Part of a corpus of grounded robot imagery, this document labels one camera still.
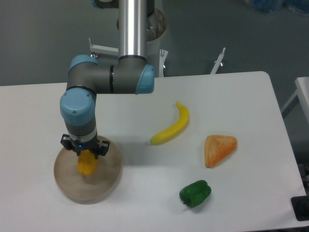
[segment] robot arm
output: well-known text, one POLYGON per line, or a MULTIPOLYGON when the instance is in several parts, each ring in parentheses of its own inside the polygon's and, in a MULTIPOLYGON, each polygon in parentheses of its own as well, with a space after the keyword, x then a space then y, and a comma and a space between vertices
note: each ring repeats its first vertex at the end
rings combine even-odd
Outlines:
POLYGON ((68 129, 61 143, 79 155, 90 150, 104 156, 109 142, 98 140, 95 107, 97 94, 145 94, 154 90, 154 67, 146 55, 147 1, 119 0, 118 65, 99 66, 94 57, 76 56, 69 69, 60 112, 68 129))

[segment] blue joint cap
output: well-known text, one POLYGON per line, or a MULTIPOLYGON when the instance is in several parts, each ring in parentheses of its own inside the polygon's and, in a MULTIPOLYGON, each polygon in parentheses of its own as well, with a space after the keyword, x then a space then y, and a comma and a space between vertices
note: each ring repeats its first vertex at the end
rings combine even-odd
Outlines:
POLYGON ((73 126, 88 123, 95 115, 96 104, 83 88, 71 88, 60 99, 60 112, 64 121, 73 126))
POLYGON ((96 5, 95 0, 91 0, 91 4, 93 5, 93 7, 95 7, 95 8, 99 8, 99 7, 98 7, 98 5, 96 5))
POLYGON ((152 65, 146 64, 137 83, 135 94, 152 93, 155 88, 155 69, 152 65))
POLYGON ((71 61, 71 65, 69 68, 69 72, 71 70, 71 68, 73 68, 75 65, 78 65, 80 63, 84 63, 84 62, 93 62, 95 64, 98 64, 98 61, 96 58, 88 56, 88 55, 78 55, 76 57, 74 57, 71 61))

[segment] metal bracket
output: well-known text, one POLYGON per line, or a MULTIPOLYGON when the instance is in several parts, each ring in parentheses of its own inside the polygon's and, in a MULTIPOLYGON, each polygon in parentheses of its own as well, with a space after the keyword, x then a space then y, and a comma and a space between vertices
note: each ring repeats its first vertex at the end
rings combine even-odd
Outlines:
POLYGON ((215 61, 214 67, 212 68, 211 74, 216 74, 218 71, 219 66, 223 66, 224 64, 222 63, 223 57, 225 53, 225 48, 223 48, 222 52, 218 56, 217 60, 215 61))
POLYGON ((159 77, 164 77, 163 70, 165 69, 165 59, 168 56, 169 51, 160 50, 160 61, 159 61, 159 77))

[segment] gray floor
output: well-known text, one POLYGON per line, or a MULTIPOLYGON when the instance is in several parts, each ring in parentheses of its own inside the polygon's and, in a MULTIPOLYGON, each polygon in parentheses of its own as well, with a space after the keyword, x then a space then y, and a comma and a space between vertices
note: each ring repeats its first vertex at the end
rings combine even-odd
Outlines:
MULTIPOLYGON (((262 14, 242 0, 157 0, 156 7, 168 19, 167 76, 208 74, 226 47, 221 72, 267 72, 280 107, 294 80, 309 76, 309 17, 287 8, 262 14)), ((95 9, 89 0, 2 1, 0 86, 66 82, 70 60, 89 53, 88 37, 118 46, 117 18, 117 9, 95 9)), ((308 160, 309 126, 300 106, 285 123, 296 157, 308 160)))

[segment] toy banana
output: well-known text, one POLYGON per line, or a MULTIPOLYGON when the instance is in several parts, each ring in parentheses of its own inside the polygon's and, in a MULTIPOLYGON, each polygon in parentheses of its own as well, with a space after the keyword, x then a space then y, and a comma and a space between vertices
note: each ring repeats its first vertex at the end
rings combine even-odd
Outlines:
POLYGON ((183 131, 189 122, 189 111, 187 107, 183 106, 179 101, 176 102, 179 109, 179 119, 172 126, 154 135, 150 142, 154 145, 162 144, 183 131))

